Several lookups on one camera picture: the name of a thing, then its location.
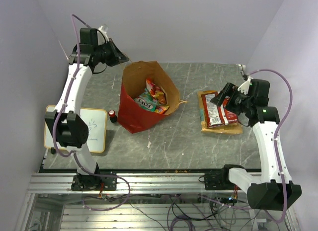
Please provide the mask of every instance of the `paper bag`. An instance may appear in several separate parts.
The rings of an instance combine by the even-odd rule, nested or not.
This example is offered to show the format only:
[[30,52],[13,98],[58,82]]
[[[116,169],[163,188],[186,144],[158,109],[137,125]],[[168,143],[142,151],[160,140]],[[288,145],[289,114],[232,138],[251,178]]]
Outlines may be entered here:
[[[134,101],[134,98],[144,92],[147,78],[151,78],[165,92],[169,109],[164,114],[145,110]],[[158,62],[134,62],[124,69],[118,122],[129,132],[136,133],[151,128],[161,119],[173,113],[179,104],[179,90]]]

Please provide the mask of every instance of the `purple wall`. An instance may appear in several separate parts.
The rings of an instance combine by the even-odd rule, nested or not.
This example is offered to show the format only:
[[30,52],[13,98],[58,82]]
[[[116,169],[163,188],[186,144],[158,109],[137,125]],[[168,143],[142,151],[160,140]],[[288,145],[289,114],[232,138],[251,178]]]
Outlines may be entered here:
[[246,64],[283,0],[39,0],[68,54],[69,14],[109,35],[133,61]]
[[[294,103],[281,129],[284,156],[303,195],[295,203],[302,230],[318,230],[318,0],[284,0],[257,46],[248,71],[270,68],[290,82]],[[289,94],[276,75],[259,73],[271,82],[270,104],[281,117]]]
[[57,102],[67,60],[37,0],[0,0],[0,229],[14,230],[44,155],[44,112]]

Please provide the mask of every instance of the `small whiteboard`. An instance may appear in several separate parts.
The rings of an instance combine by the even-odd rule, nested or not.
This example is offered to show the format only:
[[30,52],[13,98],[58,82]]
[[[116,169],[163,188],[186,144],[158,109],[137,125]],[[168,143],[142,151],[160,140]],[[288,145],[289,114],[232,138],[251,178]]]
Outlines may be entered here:
[[[46,111],[53,112],[55,106],[49,105],[46,107]],[[106,123],[107,123],[107,112],[104,109],[93,109],[93,108],[81,108],[80,118],[88,126],[88,140],[87,145],[91,153],[102,153],[105,150],[106,143]],[[44,146],[45,148],[53,148],[53,138],[51,136],[48,126],[45,124],[44,128]]]

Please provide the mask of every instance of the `snack package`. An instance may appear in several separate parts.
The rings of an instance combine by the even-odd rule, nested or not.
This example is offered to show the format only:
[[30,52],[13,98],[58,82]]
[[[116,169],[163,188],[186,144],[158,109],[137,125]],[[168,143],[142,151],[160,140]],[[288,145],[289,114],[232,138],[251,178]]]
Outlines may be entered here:
[[137,98],[134,99],[136,103],[143,109],[149,110],[154,112],[156,107],[160,105],[160,103],[154,99],[149,91],[145,88],[145,92],[139,95]]
[[218,94],[217,91],[199,91],[197,94],[202,132],[225,134],[241,134],[243,132],[242,125],[238,123],[237,115],[224,109],[223,106],[227,103],[226,99],[221,107],[210,102]]
[[165,113],[165,111],[168,110],[168,108],[168,105],[157,106],[157,108],[155,109],[155,113],[163,114]]
[[146,79],[146,88],[151,96],[156,99],[161,105],[167,104],[163,90],[159,86],[155,85],[149,78]]

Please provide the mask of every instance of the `mechanical arm link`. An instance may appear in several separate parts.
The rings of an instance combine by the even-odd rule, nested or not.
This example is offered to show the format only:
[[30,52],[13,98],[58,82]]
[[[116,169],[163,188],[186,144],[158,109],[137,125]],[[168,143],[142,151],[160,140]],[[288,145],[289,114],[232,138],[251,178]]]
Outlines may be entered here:
[[[88,126],[80,118],[80,107],[84,91],[97,64],[103,63],[107,66],[115,66],[129,60],[118,50],[112,39],[107,37],[104,29],[107,30],[103,26],[99,30],[95,28],[80,29],[79,71],[76,77],[73,78],[74,72],[77,69],[77,46],[75,46],[69,58],[69,73],[62,96],[55,106],[55,110],[45,113],[45,122],[53,136],[54,122],[62,106],[65,106],[56,128],[58,148],[64,148],[68,152],[72,151],[71,155],[73,157],[76,153],[76,157],[82,167],[94,174],[100,174],[100,172],[98,164],[92,158],[87,146]],[[104,39],[102,44],[98,43],[98,32],[102,33]],[[67,93],[69,93],[69,97],[67,104],[64,104]],[[77,175],[73,180],[72,190],[98,189],[101,183],[100,177],[89,175],[81,167],[78,167]]]
[[240,165],[225,165],[223,168],[226,182],[237,185],[247,194],[248,204],[253,209],[283,210],[282,178],[274,147],[277,142],[278,153],[283,167],[283,174],[287,188],[287,208],[301,195],[300,185],[293,184],[280,142],[279,134],[274,137],[280,123],[278,111],[275,107],[268,107],[270,84],[266,80],[253,79],[245,76],[245,82],[237,87],[227,83],[222,91],[211,102],[221,106],[227,99],[225,108],[235,114],[244,113],[249,119],[256,136],[260,161],[261,178],[251,176]]

